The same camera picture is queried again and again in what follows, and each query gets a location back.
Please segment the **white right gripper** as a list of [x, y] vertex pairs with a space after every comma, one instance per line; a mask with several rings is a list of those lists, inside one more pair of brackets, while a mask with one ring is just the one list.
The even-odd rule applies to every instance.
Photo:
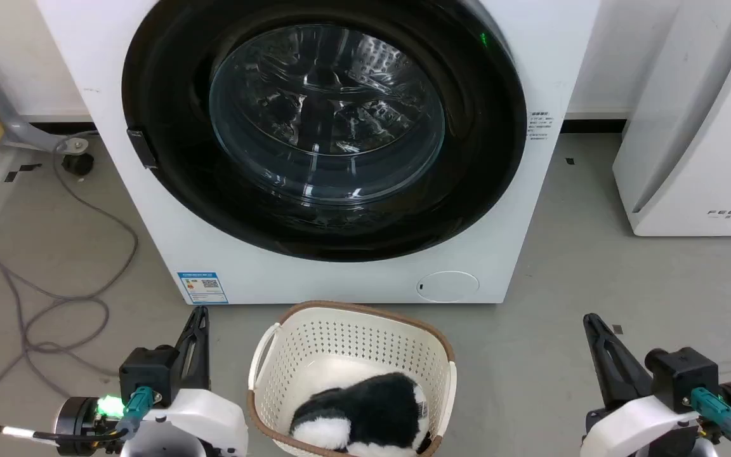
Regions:
[[584, 315], [583, 326], [604, 408], [617, 411], [591, 427], [581, 444], [581, 456], [629, 456], [679, 422], [699, 417], [695, 410], [676, 413], [650, 396], [652, 376], [599, 315]]

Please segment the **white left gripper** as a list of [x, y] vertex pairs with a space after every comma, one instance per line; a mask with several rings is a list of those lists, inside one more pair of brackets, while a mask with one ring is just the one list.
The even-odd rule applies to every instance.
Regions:
[[176, 348], [174, 373], [182, 388], [168, 407], [151, 409], [122, 446], [122, 456], [247, 456], [242, 408], [209, 391], [209, 310], [194, 307]]

